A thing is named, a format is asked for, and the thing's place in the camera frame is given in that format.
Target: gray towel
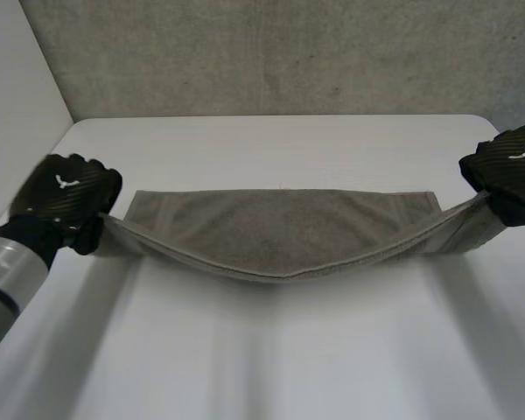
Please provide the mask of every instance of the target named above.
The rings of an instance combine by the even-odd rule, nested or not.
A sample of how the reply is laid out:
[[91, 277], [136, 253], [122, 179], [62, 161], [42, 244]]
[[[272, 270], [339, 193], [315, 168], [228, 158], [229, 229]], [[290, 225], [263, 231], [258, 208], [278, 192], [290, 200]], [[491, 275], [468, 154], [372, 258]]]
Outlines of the gray towel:
[[486, 195], [442, 212], [433, 192], [237, 190], [136, 193], [119, 241], [258, 282], [320, 277], [413, 253], [466, 252], [505, 227]]

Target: white wall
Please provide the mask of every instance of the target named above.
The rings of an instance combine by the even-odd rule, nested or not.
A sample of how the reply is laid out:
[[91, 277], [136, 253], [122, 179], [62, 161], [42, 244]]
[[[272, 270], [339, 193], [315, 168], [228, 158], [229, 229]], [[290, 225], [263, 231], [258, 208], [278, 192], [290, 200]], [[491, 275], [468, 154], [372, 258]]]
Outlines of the white wall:
[[0, 215], [73, 125], [16, 0], [0, 0]]

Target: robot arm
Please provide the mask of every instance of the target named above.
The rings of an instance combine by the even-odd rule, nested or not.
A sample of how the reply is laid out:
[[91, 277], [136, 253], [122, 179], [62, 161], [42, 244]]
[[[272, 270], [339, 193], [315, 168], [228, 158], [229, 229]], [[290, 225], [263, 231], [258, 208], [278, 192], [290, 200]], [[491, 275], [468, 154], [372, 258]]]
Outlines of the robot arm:
[[45, 281], [59, 249], [87, 255], [122, 187], [98, 161], [50, 155], [33, 171], [0, 227], [0, 341]]

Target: fabric fold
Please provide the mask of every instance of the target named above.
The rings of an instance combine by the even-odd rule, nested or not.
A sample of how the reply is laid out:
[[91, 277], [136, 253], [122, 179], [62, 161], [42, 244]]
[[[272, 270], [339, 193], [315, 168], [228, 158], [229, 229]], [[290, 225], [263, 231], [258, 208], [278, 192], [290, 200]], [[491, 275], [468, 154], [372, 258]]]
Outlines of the fabric fold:
[[106, 216], [106, 226], [126, 249], [284, 283], [410, 254], [475, 249], [505, 229], [485, 198], [482, 192], [441, 211], [433, 192], [140, 191], [124, 220]]

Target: robotic hand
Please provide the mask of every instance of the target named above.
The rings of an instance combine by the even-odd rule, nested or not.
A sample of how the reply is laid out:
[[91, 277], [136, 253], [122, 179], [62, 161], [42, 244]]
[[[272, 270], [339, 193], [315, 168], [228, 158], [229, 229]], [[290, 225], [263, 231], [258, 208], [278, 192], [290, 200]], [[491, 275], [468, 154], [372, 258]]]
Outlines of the robotic hand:
[[459, 165], [472, 188], [489, 193], [487, 204], [504, 225], [525, 226], [525, 125], [479, 143]]
[[18, 191], [0, 227], [0, 340], [45, 281], [57, 251], [94, 252], [123, 186], [97, 160], [47, 156]]

